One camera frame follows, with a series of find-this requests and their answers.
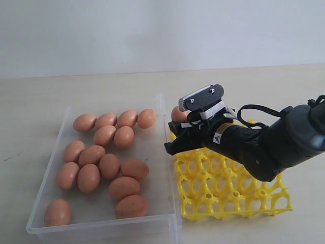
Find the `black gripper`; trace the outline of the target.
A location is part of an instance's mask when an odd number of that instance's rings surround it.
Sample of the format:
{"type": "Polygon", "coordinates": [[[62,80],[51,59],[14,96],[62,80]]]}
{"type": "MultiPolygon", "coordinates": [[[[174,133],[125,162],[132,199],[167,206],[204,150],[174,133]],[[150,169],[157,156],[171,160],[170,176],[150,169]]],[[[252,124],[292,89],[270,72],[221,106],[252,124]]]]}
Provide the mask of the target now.
{"type": "Polygon", "coordinates": [[[221,116],[203,121],[200,126],[190,123],[171,121],[170,131],[178,135],[172,142],[164,144],[166,152],[173,156],[178,153],[207,148],[226,156],[238,163],[243,163],[245,143],[255,139],[259,129],[247,128],[234,124],[234,121],[221,116]]]}

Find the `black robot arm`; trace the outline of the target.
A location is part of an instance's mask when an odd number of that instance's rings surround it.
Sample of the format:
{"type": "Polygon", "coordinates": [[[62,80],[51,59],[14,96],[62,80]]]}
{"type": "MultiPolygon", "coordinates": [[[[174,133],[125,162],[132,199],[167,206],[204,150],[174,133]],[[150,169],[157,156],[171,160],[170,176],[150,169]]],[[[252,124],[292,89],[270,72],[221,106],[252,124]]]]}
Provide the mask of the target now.
{"type": "Polygon", "coordinates": [[[198,109],[188,115],[187,123],[170,122],[176,136],[165,143],[166,152],[175,155],[207,148],[240,164],[256,179],[271,182],[283,170],[324,152],[324,96],[307,104],[275,111],[262,105],[248,104],[278,118],[272,125],[249,123],[220,101],[211,107],[208,119],[198,109]]]}

